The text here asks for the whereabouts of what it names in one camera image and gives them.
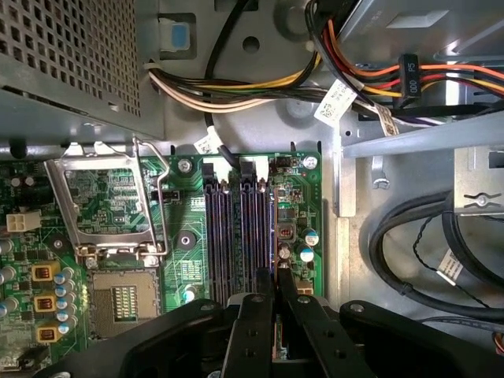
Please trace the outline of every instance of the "mounting screw hole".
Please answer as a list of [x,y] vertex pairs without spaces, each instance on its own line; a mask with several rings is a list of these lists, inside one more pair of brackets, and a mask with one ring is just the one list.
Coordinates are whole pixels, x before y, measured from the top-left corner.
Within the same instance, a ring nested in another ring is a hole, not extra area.
[[259,43],[259,39],[255,37],[250,36],[243,40],[243,49],[249,54],[257,53],[259,47],[261,47],[261,44]]

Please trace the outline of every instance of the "gray metal panel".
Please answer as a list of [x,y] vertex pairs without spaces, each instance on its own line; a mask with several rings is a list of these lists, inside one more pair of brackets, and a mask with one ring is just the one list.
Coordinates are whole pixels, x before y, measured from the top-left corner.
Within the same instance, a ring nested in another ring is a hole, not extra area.
[[371,66],[395,64],[404,53],[503,60],[502,39],[504,2],[496,0],[361,0],[339,36],[350,61]]
[[416,132],[356,143],[344,147],[343,156],[363,158],[469,146],[501,145],[504,144],[503,115],[504,112],[501,111]]
[[[136,48],[137,32],[158,40],[156,0],[3,0],[0,8],[3,87],[101,123],[164,135],[162,100],[139,67],[153,57],[152,43]],[[16,130],[9,112],[3,116],[3,127]]]

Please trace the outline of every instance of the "metal bracket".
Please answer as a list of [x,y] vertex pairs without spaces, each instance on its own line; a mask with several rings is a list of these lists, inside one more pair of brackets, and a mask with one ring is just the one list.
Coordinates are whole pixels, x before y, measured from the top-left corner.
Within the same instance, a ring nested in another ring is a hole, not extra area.
[[[112,147],[96,142],[94,152],[87,154],[83,147],[77,143],[72,143],[58,160],[49,160],[45,162],[45,167],[49,180],[56,195],[57,203],[61,210],[63,221],[65,222],[69,233],[70,241],[75,248],[76,259],[79,258],[103,258],[110,254],[132,254],[136,259],[144,256],[163,256],[166,255],[166,244],[162,246],[156,238],[156,231],[152,221],[150,203],[146,194],[143,173],[140,166],[138,145],[142,144],[150,147],[156,152],[154,146],[149,143],[133,139],[133,156],[129,156]],[[160,176],[160,180],[168,175],[168,163],[165,167],[167,172]],[[100,235],[88,234],[79,230],[77,219],[80,214],[79,206],[74,203],[72,194],[66,181],[66,175],[71,171],[90,171],[90,170],[111,170],[111,169],[130,169],[135,189],[138,194],[137,209],[143,213],[147,219],[149,228],[143,232],[119,234],[119,235]],[[165,242],[167,242],[167,231],[165,225],[164,211],[161,206],[161,218],[163,222],[163,233]]]
[[385,176],[383,156],[372,157],[371,180],[373,189],[387,190],[391,186],[391,182],[388,180],[387,176]]
[[504,169],[491,162],[491,147],[470,147],[454,152],[454,212],[457,215],[504,214]]

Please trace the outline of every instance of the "barcode sticker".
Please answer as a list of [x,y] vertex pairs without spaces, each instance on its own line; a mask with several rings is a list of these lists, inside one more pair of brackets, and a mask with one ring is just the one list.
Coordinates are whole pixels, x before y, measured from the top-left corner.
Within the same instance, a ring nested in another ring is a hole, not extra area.
[[378,117],[385,136],[399,135],[399,129],[392,118],[391,110],[380,104],[375,104],[375,108],[378,110]]
[[196,150],[198,151],[198,154],[201,154],[201,155],[217,154],[217,152],[218,152],[217,148],[214,147],[211,139],[212,139],[212,136],[207,135],[195,143],[195,147],[196,147]]
[[448,250],[439,264],[438,271],[455,282],[463,268],[464,266],[457,260],[454,253]]
[[350,108],[357,94],[347,87],[345,83],[336,79],[321,104],[315,112],[315,118],[333,128],[339,126],[339,120]]

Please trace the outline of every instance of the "capacitor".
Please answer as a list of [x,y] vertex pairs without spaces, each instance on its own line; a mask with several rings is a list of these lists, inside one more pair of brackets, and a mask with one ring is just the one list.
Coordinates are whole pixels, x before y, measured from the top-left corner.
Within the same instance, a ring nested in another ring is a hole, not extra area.
[[58,319],[60,322],[68,321],[70,317],[75,315],[76,311],[77,311],[76,305],[70,305],[66,309],[59,309],[56,312],[56,319]]
[[74,293],[69,293],[64,297],[56,299],[56,308],[57,309],[66,309],[70,305],[72,305],[76,300],[76,295]]
[[73,269],[67,266],[67,267],[63,268],[63,270],[61,270],[61,272],[59,272],[58,274],[56,274],[54,276],[54,282],[57,285],[62,285],[66,281],[72,279],[73,273],[74,273]]
[[303,231],[302,237],[305,240],[305,243],[309,246],[316,246],[320,241],[317,232],[312,228],[307,228],[305,231]]
[[291,255],[292,253],[289,245],[287,243],[281,243],[280,246],[278,247],[278,256],[282,260],[287,260],[288,258],[291,257]]
[[72,280],[68,280],[62,285],[57,285],[56,288],[54,289],[54,293],[56,294],[57,297],[64,297],[68,293],[72,292],[73,289],[75,288],[75,284]]
[[186,303],[189,303],[189,302],[192,302],[195,300],[196,298],[196,287],[194,286],[191,286],[191,285],[187,285],[184,289],[183,289],[183,294],[182,294],[182,299],[186,302]]
[[0,285],[11,281],[16,276],[16,269],[12,266],[6,266],[0,270]]
[[73,330],[77,326],[77,318],[75,316],[71,316],[68,318],[68,320],[64,323],[60,323],[58,325],[57,330],[62,334],[66,335],[68,334],[71,330]]
[[35,185],[35,179],[31,176],[28,176],[27,178],[24,179],[24,184],[26,186],[32,187]]
[[0,254],[8,254],[14,248],[14,243],[11,239],[0,240]]
[[298,247],[298,254],[304,262],[310,262],[313,258],[315,258],[315,253],[313,252],[312,247],[304,243]]
[[6,317],[17,309],[19,302],[13,297],[8,297],[3,302],[0,302],[0,317]]

